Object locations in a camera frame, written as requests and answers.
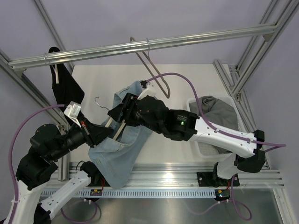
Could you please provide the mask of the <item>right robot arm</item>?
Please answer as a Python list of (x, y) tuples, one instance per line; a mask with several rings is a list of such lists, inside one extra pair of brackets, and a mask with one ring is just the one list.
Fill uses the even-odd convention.
[(257, 140), (264, 140), (264, 132), (243, 133), (227, 129), (229, 135), (211, 128), (202, 117), (185, 110), (173, 110), (152, 96), (139, 99), (128, 93), (108, 115), (128, 126), (145, 126), (174, 141), (197, 141), (220, 147), (232, 154), (217, 162), (212, 171), (198, 172), (201, 187), (239, 186), (237, 173), (258, 173), (265, 163), (265, 153)]

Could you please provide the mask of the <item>light blue denim skirt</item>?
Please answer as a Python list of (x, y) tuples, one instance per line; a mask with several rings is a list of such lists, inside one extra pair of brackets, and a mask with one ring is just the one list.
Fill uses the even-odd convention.
[(114, 132), (88, 152), (91, 162), (114, 189), (126, 185), (141, 149), (153, 133), (144, 126), (125, 126), (118, 139), (113, 140), (120, 125), (113, 120), (110, 127)]

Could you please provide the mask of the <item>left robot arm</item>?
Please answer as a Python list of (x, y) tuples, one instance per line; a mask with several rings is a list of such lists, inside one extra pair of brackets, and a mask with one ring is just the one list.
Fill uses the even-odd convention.
[(78, 191), (91, 186), (105, 186), (103, 175), (90, 161), (84, 162), (80, 170), (63, 187), (47, 199), (40, 201), (41, 194), (52, 174), (57, 170), (56, 161), (83, 144), (95, 147), (113, 129), (83, 123), (73, 125), (62, 135), (58, 128), (46, 124), (36, 130), (30, 139), (31, 148), (20, 161), (16, 174), (17, 191), (12, 201), (6, 224), (50, 224), (61, 208)]

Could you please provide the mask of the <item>grey hanger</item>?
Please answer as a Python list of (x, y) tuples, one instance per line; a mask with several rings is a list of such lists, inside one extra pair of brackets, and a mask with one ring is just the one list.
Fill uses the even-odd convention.
[[(152, 62), (152, 60), (149, 56), (149, 53), (145, 53), (144, 51), (141, 51), (141, 52), (136, 52), (135, 54), (137, 55), (137, 57), (139, 58), (141, 63), (144, 65), (144, 67), (148, 71), (148, 73), (151, 75), (151, 77), (157, 77), (158, 75), (161, 75), (161, 72), (159, 71), (159, 69)], [(170, 86), (163, 77), (161, 77), (160, 79), (166, 88), (164, 88), (157, 79), (155, 79), (155, 82), (158, 85), (158, 87), (160, 88), (160, 90), (162, 91), (162, 93), (165, 95), (165, 97), (167, 99), (169, 99), (171, 96)]]

